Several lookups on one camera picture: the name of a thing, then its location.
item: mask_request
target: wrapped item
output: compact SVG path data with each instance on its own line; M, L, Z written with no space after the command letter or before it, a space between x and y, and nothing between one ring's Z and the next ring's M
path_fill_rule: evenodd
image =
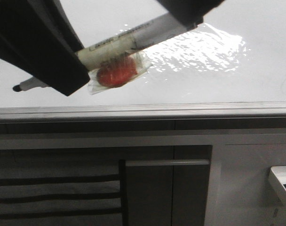
M98 92L121 87L138 78L151 66L151 62L143 52L132 55L121 55L101 67L89 72L88 91L91 95Z

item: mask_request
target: cabinet handle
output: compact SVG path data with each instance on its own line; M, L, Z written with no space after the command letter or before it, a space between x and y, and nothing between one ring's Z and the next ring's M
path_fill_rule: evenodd
M208 159L178 159L178 160L134 160L126 161L126 166L191 166L209 165Z

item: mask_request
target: plastic bag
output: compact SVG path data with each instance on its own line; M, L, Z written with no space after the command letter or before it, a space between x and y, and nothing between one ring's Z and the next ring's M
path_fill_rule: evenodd
M104 62L98 69L89 72L88 91L91 95L121 87L147 72L151 62L143 52L123 55Z

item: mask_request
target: red object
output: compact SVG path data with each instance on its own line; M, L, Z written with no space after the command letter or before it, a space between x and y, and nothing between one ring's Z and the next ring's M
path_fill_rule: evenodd
M105 87L120 87L138 74L132 57L121 57L103 65L97 72L97 80Z

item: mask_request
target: white marker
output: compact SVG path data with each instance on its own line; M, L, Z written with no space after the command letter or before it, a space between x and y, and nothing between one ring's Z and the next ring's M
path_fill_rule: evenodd
M167 13L131 30L84 48L76 52L76 54L81 63L91 71L113 58L133 54L190 31L201 22L194 22L190 26L185 27L170 13Z

